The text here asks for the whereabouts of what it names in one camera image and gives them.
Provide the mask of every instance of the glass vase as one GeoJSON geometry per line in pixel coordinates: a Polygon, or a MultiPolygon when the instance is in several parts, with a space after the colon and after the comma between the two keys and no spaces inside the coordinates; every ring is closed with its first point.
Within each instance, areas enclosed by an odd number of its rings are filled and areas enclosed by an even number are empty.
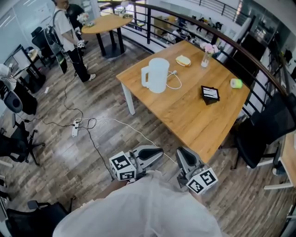
{"type": "Polygon", "coordinates": [[[212,57],[212,55],[210,53],[205,52],[203,55],[203,60],[202,60],[202,67],[206,68],[210,62],[210,58],[212,57]]]}

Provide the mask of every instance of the white cable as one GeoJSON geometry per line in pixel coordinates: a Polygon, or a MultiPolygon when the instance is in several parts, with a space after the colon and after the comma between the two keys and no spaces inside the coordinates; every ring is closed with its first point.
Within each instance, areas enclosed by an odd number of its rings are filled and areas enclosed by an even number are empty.
{"type": "MultiPolygon", "coordinates": [[[[151,140],[149,140],[147,137],[145,137],[143,133],[141,133],[140,131],[134,129],[134,128],[133,128],[132,126],[130,126],[129,124],[125,124],[125,123],[120,122],[120,121],[118,121],[118,120],[116,120],[116,119],[114,119],[114,118],[97,118],[97,120],[114,120],[114,121],[116,121],[116,122],[119,122],[120,124],[126,125],[126,126],[130,127],[132,130],[134,130],[134,131],[140,133],[140,134],[143,136],[143,138],[145,138],[147,141],[151,142],[154,146],[156,146],[156,144],[155,144],[154,142],[152,142],[151,140]]],[[[167,156],[172,162],[174,162],[175,164],[177,164],[177,163],[176,163],[171,157],[169,157],[166,153],[164,153],[164,155],[166,155],[166,156],[167,156]]]]}
{"type": "Polygon", "coordinates": [[[166,84],[166,86],[167,86],[168,88],[173,89],[173,90],[178,90],[178,89],[180,89],[180,88],[182,87],[182,82],[181,82],[180,78],[177,76],[177,71],[175,70],[175,71],[170,72],[170,73],[171,73],[171,74],[168,75],[167,78],[169,78],[171,75],[175,75],[175,76],[177,77],[177,79],[179,80],[179,82],[180,82],[180,86],[179,86],[178,88],[170,87],[168,84],[166,84]]]}

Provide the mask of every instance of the yellow-green object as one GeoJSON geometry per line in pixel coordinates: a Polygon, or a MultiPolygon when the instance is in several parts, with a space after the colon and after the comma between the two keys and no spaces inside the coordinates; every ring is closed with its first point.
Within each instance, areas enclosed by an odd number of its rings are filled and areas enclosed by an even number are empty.
{"type": "Polygon", "coordinates": [[[242,88],[242,80],[241,79],[231,79],[230,85],[232,88],[241,89],[242,88]]]}

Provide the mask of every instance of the black table base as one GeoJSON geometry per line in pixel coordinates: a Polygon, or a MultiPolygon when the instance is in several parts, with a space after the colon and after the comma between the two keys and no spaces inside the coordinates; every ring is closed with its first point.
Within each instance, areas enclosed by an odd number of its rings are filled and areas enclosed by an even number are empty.
{"type": "Polygon", "coordinates": [[[98,39],[98,43],[99,43],[99,46],[102,51],[102,56],[105,58],[114,58],[114,57],[117,57],[117,56],[123,54],[126,50],[126,47],[123,44],[120,28],[117,29],[119,45],[117,43],[115,43],[113,31],[109,31],[109,33],[110,33],[110,38],[111,38],[110,45],[104,47],[100,34],[97,34],[97,39],[98,39]]]}

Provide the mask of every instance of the round table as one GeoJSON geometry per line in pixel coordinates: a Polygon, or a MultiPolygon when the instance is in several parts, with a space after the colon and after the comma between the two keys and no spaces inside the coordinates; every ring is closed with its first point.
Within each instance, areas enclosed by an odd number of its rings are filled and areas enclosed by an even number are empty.
{"type": "Polygon", "coordinates": [[[96,18],[94,20],[95,22],[94,26],[91,26],[91,27],[84,26],[82,27],[81,31],[84,34],[96,34],[101,51],[102,51],[102,56],[105,58],[112,58],[112,57],[117,57],[124,53],[125,49],[123,45],[120,27],[130,23],[131,21],[132,21],[132,18],[122,18],[117,15],[110,14],[110,15],[96,18]],[[117,47],[117,44],[115,43],[115,40],[114,40],[113,29],[117,29],[119,48],[117,47]],[[106,31],[109,31],[110,33],[111,44],[104,47],[100,33],[103,33],[106,31]]]}

